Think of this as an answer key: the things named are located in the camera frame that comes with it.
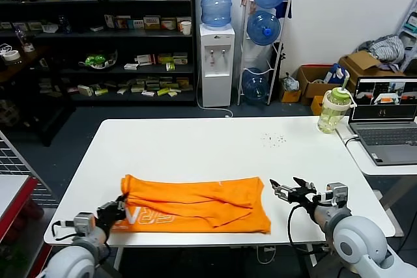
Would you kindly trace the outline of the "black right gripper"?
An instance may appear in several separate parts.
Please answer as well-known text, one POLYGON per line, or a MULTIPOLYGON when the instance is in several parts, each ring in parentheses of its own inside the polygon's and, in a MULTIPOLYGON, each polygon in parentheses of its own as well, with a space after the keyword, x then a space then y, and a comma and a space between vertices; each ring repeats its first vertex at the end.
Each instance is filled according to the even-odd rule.
POLYGON ((299 189, 294 189, 281 185, 275 180, 270 179, 270 184, 274 190, 275 196, 288 203, 297 203, 301 206, 311 206, 313 201, 307 198, 308 195, 316 195, 316 188, 314 183, 307 182, 301 178, 294 177, 293 180, 300 186, 299 189))

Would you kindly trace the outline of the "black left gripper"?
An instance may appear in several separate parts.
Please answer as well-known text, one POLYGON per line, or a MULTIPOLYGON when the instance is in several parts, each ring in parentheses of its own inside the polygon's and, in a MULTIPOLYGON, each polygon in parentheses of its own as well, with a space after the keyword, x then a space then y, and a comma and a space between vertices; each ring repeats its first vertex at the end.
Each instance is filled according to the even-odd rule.
POLYGON ((129 203, 129 193, 118 196, 115 201, 107 202, 97 209, 96 225, 102 229, 110 229, 118 221, 126 218, 125 206, 129 203))

